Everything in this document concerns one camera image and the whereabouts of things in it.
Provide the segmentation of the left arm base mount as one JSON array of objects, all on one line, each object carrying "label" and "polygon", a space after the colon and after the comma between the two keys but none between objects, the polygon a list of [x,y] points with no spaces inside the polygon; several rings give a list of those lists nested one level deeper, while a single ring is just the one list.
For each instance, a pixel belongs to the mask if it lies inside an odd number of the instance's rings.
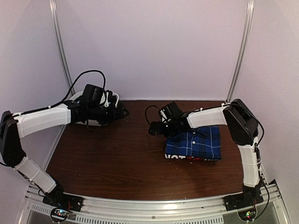
[{"label": "left arm base mount", "polygon": [[66,211],[81,211],[83,204],[83,198],[80,196],[74,196],[65,194],[62,191],[48,194],[43,197],[43,203],[51,206],[56,206]]}]

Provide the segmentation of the red black plaid shirt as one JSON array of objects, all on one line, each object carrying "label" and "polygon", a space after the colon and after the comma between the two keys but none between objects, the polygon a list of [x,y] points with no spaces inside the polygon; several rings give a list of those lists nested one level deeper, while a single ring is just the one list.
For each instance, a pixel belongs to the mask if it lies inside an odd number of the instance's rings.
[{"label": "red black plaid shirt", "polygon": [[171,159],[171,160],[188,160],[190,162],[192,162],[192,161],[209,161],[209,162],[219,161],[219,159],[206,159],[206,158],[200,158],[200,157],[175,155],[175,154],[167,154],[167,153],[164,153],[164,157],[166,159]]}]

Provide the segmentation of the blue plaid long sleeve shirt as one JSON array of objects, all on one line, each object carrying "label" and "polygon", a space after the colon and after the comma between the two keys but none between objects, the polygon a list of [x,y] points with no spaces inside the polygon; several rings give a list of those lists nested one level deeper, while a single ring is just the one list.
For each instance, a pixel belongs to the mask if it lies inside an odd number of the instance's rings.
[{"label": "blue plaid long sleeve shirt", "polygon": [[218,126],[203,126],[165,139],[167,154],[221,160],[221,133]]}]

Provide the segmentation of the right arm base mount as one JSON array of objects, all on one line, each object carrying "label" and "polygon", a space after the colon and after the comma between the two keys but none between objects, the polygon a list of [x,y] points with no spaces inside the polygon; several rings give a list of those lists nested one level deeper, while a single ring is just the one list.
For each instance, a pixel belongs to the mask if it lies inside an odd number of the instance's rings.
[{"label": "right arm base mount", "polygon": [[240,193],[228,195],[223,198],[227,211],[239,210],[247,207],[252,207],[257,203],[263,202],[263,197],[260,194],[253,195],[251,193]]}]

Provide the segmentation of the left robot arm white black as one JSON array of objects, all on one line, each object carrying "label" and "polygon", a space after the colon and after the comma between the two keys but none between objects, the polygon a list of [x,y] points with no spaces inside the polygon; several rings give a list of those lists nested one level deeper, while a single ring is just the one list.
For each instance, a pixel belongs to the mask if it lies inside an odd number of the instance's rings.
[{"label": "left robot arm white black", "polygon": [[64,126],[71,123],[96,121],[105,126],[129,115],[125,106],[118,103],[108,103],[108,106],[81,105],[67,100],[58,106],[44,110],[34,110],[29,113],[12,114],[5,111],[0,122],[0,154],[3,165],[17,170],[39,187],[49,200],[57,207],[67,203],[67,196],[61,184],[40,168],[32,159],[28,158],[21,146],[21,139],[33,133]]}]

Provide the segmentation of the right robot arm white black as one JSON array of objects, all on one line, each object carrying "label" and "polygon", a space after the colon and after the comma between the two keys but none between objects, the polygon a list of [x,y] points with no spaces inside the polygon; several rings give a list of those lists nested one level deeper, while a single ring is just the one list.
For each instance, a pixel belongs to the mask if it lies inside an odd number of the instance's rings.
[{"label": "right robot arm white black", "polygon": [[166,138],[167,158],[220,160],[219,126],[227,126],[242,159],[243,190],[239,201],[249,206],[257,199],[261,185],[258,129],[262,125],[240,99],[190,112],[183,112],[171,102],[159,109],[158,114],[160,121],[149,121],[148,132]]}]

